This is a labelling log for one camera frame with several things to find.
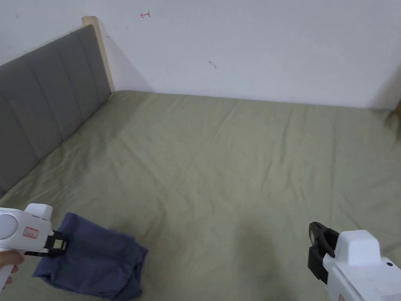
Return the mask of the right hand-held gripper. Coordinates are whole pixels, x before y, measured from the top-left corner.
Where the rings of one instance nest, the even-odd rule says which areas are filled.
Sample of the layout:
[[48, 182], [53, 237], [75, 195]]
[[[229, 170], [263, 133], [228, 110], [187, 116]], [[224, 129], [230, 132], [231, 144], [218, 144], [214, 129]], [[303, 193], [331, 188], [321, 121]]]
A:
[[309, 224], [308, 268], [325, 284], [332, 301], [399, 301], [401, 270], [383, 257], [379, 241], [366, 230], [338, 233]]

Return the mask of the person's left hand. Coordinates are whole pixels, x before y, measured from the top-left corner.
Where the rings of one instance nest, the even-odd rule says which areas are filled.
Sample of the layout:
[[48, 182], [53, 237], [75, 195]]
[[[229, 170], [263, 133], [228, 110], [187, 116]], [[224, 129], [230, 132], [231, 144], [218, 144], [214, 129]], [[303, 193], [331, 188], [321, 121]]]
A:
[[24, 262], [19, 252], [4, 251], [0, 253], [0, 286], [1, 289], [12, 282], [11, 274], [18, 271], [18, 265]]

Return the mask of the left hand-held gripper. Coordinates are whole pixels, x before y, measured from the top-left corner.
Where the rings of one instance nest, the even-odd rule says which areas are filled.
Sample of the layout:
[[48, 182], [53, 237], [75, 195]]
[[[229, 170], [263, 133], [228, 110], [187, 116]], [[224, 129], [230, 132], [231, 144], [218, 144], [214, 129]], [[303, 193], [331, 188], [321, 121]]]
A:
[[25, 210], [0, 209], [0, 251], [43, 252], [51, 236], [50, 257], [61, 256], [69, 244], [64, 234], [52, 230], [50, 205], [31, 203]]

